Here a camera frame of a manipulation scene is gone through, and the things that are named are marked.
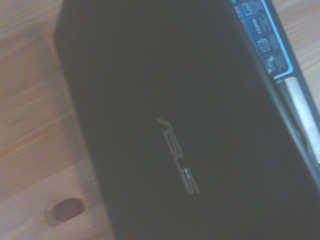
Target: wood grain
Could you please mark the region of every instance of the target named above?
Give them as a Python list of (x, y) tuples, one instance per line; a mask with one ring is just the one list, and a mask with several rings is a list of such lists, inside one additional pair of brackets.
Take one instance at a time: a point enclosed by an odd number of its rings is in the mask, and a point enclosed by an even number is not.
[[(320, 109), (320, 1), (274, 0)], [(114, 239), (52, 34), (62, 0), (0, 0), (0, 240)], [(67, 198), (85, 211), (66, 221)]]

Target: product label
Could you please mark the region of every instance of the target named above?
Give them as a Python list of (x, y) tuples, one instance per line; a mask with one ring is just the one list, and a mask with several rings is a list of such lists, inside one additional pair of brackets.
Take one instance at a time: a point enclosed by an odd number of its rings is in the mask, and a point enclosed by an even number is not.
[(293, 66), (265, 0), (231, 1), (268, 73), (274, 79), (292, 73)]

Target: icon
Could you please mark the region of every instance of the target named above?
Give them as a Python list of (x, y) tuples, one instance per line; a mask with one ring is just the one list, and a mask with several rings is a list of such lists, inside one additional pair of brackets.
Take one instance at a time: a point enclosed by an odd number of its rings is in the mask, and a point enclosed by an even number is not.
[(257, 43), (263, 53), (271, 50), (267, 39), (261, 37)]
[(264, 61), (269, 74), (272, 74), (276, 70), (274, 60), (274, 56), (269, 56), (268, 59)]
[(264, 14), (263, 17), (258, 17), (260, 26), (264, 32), (271, 31), (271, 26), (267, 16)]
[(244, 15), (250, 16), (250, 15), (254, 14), (254, 11), (251, 8), (251, 5), (247, 1), (241, 3), (241, 6), (242, 6), (242, 9), (243, 9)]

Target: asus logo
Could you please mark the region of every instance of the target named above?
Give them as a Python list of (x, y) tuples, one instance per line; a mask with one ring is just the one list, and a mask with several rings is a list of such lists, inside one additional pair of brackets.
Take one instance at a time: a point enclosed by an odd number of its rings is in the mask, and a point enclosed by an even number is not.
[(181, 168), (179, 164), (179, 159), (184, 157), (184, 153), (181, 150), (181, 147), (179, 145), (179, 142), (176, 138), (176, 135), (174, 134), (174, 131), (172, 129), (172, 126), (170, 122), (166, 120), (162, 120), (157, 118), (157, 121), (162, 124), (167, 126), (168, 128), (163, 131), (164, 139), (166, 143), (168, 144), (169, 150), (173, 155), (173, 160), (176, 165), (176, 168), (178, 169), (183, 185), (186, 189), (186, 191), (190, 194), (193, 195), (194, 193), (200, 194), (200, 191), (198, 189), (198, 186), (196, 184), (196, 181), (191, 174), (191, 170), (189, 167), (186, 168)]

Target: laptop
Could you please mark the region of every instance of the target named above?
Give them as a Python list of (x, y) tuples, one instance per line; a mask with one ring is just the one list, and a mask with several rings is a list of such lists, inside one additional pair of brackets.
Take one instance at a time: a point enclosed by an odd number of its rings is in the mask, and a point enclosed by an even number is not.
[(54, 39), (117, 240), (319, 239), (319, 115), (270, 0), (65, 0)]

